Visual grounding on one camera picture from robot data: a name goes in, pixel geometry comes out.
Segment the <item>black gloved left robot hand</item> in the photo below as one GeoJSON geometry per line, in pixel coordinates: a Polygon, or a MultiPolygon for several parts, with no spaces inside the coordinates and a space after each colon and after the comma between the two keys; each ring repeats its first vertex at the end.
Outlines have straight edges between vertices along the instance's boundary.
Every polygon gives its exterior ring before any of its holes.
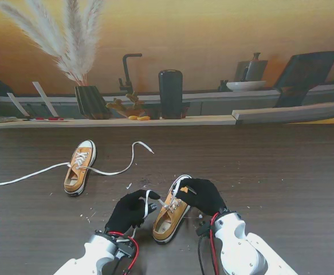
{"type": "Polygon", "coordinates": [[[146,218],[146,206],[149,212],[153,212],[151,203],[146,204],[146,197],[147,191],[142,189],[123,196],[105,224],[105,231],[124,234],[130,227],[140,227],[146,218]]]}

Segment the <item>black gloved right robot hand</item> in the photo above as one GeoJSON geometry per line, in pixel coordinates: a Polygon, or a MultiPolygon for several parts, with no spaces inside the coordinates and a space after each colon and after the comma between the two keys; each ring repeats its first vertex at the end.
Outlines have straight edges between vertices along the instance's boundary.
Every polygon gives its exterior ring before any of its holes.
{"type": "Polygon", "coordinates": [[[186,178],[180,181],[176,197],[205,215],[214,216],[227,210],[226,204],[213,182],[207,179],[186,178]]]}

